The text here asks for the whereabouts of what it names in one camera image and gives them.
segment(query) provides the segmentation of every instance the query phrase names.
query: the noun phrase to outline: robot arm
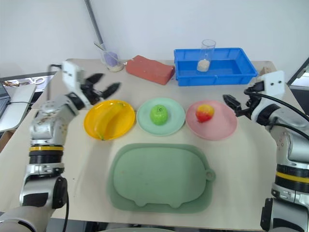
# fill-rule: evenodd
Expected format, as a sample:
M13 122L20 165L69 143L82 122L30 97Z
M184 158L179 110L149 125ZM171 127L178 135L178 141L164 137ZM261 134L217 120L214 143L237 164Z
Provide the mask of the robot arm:
M114 83L104 92L93 89L103 76L97 73L87 79L73 63L62 64L63 81L70 93L45 102L30 126L31 147L20 193L20 207L0 217L0 231L43 232L53 212L68 202L67 181L61 176L63 145L69 123L79 110L90 108L108 98L120 86Z
M309 118L286 103L293 110L257 94L261 92L266 97L280 99L284 94L284 85L282 71L268 73L261 76L253 87L245 90L245 94L250 96L246 103L247 109L242 110L240 103L231 95L224 95L224 101L235 111L236 116L245 115L265 126L277 144L277 170L271 190L274 198L265 201L261 216L262 229L269 231L285 228L294 232L307 232Z

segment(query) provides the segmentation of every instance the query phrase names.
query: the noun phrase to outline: white table surface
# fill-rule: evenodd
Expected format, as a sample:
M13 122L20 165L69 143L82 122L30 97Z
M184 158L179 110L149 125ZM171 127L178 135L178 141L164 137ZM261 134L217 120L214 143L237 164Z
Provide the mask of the white table surface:
M30 102L35 89L35 84L6 88L11 97L11 102ZM29 104L27 103L12 103L8 105L0 117L0 132L17 128L22 122L28 106Z
M195 101L222 100L222 94L232 94L245 103L247 96L242 86L178 87L175 80L161 86L127 74L107 72L98 60L74 60L87 73L104 72L106 76L97 86L104 87L121 81L121 89L113 96L133 105L135 109L152 97L171 97L186 110ZM269 61L253 62L257 70ZM58 81L52 80L52 96L64 91ZM284 101L300 108L292 93L286 88ZM0 210L18 206L25 165L28 163L29 125L36 113L32 109L17 132L0 154ZM87 114L81 110L69 125L63 162L64 176L68 180L70 196L69 219L102 222L157 224L179 227L199 227L231 230L260 230L260 217L265 198L271 197L271 183L275 179L276 144L264 127L246 117L238 118L235 133L222 141L211 142L195 136L187 125L166 137L155 137L135 125L121 138L99 141L90 138L83 129ZM108 172L116 152L131 143L191 144L202 149L210 167L216 172L213 198L210 206L195 214L166 214L122 211L114 208L106 194ZM64 218L65 207L53 214Z

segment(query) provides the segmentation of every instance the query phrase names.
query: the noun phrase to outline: green cutting board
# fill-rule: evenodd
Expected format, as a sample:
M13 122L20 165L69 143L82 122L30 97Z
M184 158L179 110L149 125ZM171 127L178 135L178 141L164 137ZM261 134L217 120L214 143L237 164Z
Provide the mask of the green cutting board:
M214 179L195 146L131 144L117 153L107 190L119 209L193 213L210 203Z

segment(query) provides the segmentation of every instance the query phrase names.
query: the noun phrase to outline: green apple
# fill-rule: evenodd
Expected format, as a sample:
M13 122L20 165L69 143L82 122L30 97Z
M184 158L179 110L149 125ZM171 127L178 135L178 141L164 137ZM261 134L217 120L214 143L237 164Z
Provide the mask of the green apple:
M168 110L163 105L155 105L150 111L150 119L156 125L165 124L168 117Z

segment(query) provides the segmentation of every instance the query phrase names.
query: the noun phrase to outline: cup with white contents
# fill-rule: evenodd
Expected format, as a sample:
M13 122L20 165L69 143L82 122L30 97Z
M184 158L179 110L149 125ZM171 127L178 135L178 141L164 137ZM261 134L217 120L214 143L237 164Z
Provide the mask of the cup with white contents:
M211 59L216 47L216 41L203 40L197 63L197 70L200 72L207 72L211 64Z

